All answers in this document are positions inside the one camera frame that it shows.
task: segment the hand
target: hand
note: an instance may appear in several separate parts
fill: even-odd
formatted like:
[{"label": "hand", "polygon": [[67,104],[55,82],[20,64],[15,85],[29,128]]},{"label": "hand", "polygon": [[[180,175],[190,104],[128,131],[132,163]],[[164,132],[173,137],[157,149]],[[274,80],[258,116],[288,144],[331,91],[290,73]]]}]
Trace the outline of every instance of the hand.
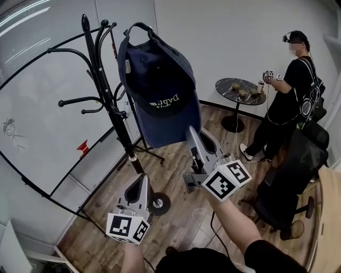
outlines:
[{"label": "hand", "polygon": [[265,76],[265,73],[263,73],[263,81],[267,84],[270,84],[271,77]]}]

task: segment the cap brim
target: cap brim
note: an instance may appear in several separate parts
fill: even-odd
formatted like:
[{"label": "cap brim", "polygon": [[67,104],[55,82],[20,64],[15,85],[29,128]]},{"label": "cap brim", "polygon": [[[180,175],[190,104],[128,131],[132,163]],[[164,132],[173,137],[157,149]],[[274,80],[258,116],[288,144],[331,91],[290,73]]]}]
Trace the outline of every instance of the cap brim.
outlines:
[{"label": "cap brim", "polygon": [[152,148],[160,148],[185,141],[185,134],[189,126],[200,132],[200,108],[195,91],[187,106],[171,117],[159,118],[151,116],[137,104],[135,104],[135,108],[142,134]]}]

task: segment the white sneaker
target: white sneaker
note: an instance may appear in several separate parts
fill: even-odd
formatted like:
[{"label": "white sneaker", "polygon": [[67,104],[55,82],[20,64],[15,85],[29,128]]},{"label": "white sneaker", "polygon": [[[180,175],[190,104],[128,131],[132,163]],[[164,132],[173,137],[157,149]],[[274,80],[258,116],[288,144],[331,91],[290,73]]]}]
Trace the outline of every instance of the white sneaker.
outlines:
[{"label": "white sneaker", "polygon": [[244,143],[242,143],[242,144],[239,145],[239,149],[240,149],[240,151],[242,152],[242,154],[245,156],[246,160],[247,160],[247,161],[251,161],[252,158],[253,158],[253,156],[249,156],[249,155],[245,152],[246,148],[247,148],[247,146],[246,146]]}]

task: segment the red object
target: red object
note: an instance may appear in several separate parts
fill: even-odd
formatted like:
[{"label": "red object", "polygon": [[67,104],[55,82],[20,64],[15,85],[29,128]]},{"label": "red object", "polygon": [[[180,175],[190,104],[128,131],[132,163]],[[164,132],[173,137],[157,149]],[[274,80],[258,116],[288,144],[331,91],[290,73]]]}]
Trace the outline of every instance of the red object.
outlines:
[{"label": "red object", "polygon": [[113,50],[113,54],[115,56],[115,59],[117,60],[117,54],[116,54],[116,48],[115,48],[115,44],[111,44],[112,46],[112,50]]},{"label": "red object", "polygon": [[83,156],[85,156],[85,154],[89,151],[89,147],[87,146],[87,140],[85,140],[78,148],[77,151],[82,151],[82,155],[80,156],[80,158],[82,158]]}]

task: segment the black marble table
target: black marble table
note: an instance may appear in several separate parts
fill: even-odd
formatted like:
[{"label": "black marble table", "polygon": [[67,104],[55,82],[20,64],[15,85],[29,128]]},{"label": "black marble table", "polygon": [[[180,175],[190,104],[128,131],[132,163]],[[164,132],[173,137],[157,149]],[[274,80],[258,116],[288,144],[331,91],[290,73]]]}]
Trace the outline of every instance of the black marble table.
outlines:
[{"label": "black marble table", "polygon": [[[245,90],[248,94],[241,97],[238,91],[232,89],[232,85],[236,83],[240,85],[240,90]],[[236,110],[233,116],[224,117],[221,121],[222,126],[229,132],[239,133],[245,128],[244,123],[238,118],[239,105],[261,105],[266,101],[266,95],[262,94],[252,95],[251,89],[257,90],[257,85],[248,82],[244,79],[225,78],[216,82],[215,88],[224,98],[232,100],[237,103]]]}]

